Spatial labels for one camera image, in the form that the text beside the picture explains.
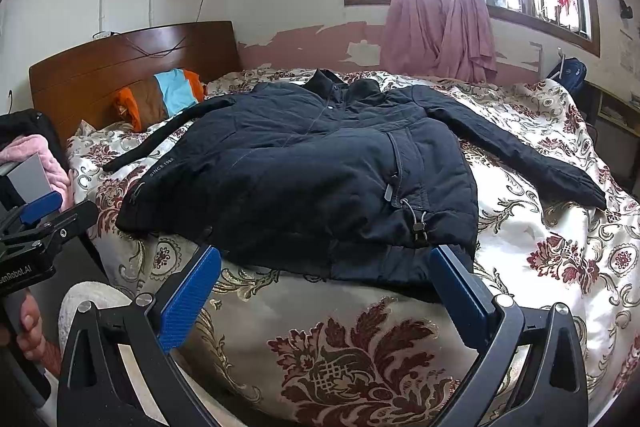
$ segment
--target floral bedspread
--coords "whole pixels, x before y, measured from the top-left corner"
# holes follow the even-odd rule
[[[258,81],[303,82],[312,74],[232,73],[210,83],[207,92],[249,91]],[[640,207],[596,155],[571,97],[551,80],[498,88],[380,72],[343,78],[360,76],[376,78],[383,90],[432,86],[539,152],[586,170],[606,191],[605,212],[540,201],[522,176],[461,142],[478,182],[475,272],[494,294],[508,293],[521,306],[570,306],[588,374],[590,418],[597,418],[640,359]],[[98,204],[92,239],[110,282],[130,296],[155,291],[195,249],[175,235],[133,240],[114,227],[127,189],[188,126],[148,158],[113,174],[100,166],[137,146],[148,132],[135,134],[122,123],[96,131],[83,123],[69,139],[76,201]],[[428,421],[455,393],[476,356],[440,305],[227,262],[181,353],[206,389],[222,384],[272,416],[326,427]],[[525,354],[525,347],[518,350],[487,418],[500,414]]]

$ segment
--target finger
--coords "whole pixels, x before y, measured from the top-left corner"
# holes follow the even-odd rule
[[[0,326],[0,346],[8,346],[10,340],[11,334],[9,333],[9,330],[4,326]]]
[[[44,351],[46,347],[47,347],[47,341],[44,338],[42,338],[38,346],[36,346],[34,349],[31,349],[30,351],[25,352],[24,358],[27,360],[41,360],[42,357],[44,356]]]
[[[20,321],[25,330],[29,331],[40,320],[40,308],[36,299],[31,295],[30,291],[27,291],[27,295],[24,298],[24,302],[20,307]]]
[[[18,346],[23,351],[28,351],[37,347],[42,340],[42,319],[33,327],[31,331],[25,331],[18,335]]]

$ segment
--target drawstring cord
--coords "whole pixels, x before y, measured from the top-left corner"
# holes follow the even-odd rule
[[[400,203],[405,204],[407,208],[411,211],[411,215],[414,217],[413,230],[414,230],[415,240],[418,241],[420,233],[422,233],[422,235],[424,236],[425,242],[427,242],[428,240],[427,240],[426,225],[424,223],[424,216],[427,214],[426,210],[422,213],[422,215],[420,216],[420,221],[418,222],[417,217],[415,217],[415,211],[414,209],[412,209],[411,205],[409,204],[409,201],[407,201],[406,198],[402,198],[400,200]]]

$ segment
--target orange cloth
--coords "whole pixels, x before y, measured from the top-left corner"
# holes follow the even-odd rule
[[[204,88],[200,83],[200,75],[189,70],[182,70],[182,73],[184,73],[184,77],[189,81],[194,98],[198,100],[198,102],[202,102],[202,100],[204,100]]]
[[[123,87],[116,93],[116,99],[114,100],[120,117],[126,121],[130,121],[133,125],[135,132],[142,132],[142,123],[140,121],[140,112],[138,111],[138,104],[136,99],[133,98],[133,93],[129,87]]]

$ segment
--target blue backpack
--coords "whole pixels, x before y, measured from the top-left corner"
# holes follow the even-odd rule
[[[561,62],[548,74],[551,78],[566,89],[571,96],[575,96],[587,76],[587,66],[577,58],[563,58]]]

